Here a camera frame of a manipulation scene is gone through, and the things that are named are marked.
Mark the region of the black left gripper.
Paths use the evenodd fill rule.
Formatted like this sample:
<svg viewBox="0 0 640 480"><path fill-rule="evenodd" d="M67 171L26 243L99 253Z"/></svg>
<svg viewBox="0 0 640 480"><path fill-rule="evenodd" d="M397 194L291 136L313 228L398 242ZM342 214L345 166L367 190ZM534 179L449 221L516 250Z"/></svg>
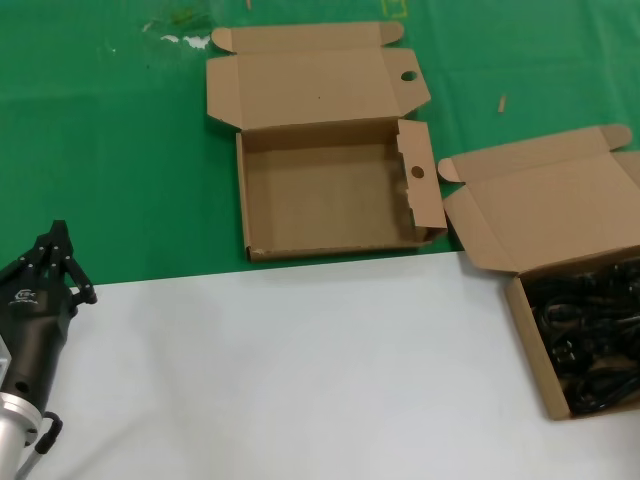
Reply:
<svg viewBox="0 0 640 480"><path fill-rule="evenodd" d="M49 257L49 278L36 270ZM24 400L50 397L75 307L96 304L93 283L75 260L64 220L1 269L1 339L11 355L1 391ZM69 278L78 292L71 294Z"/></svg>

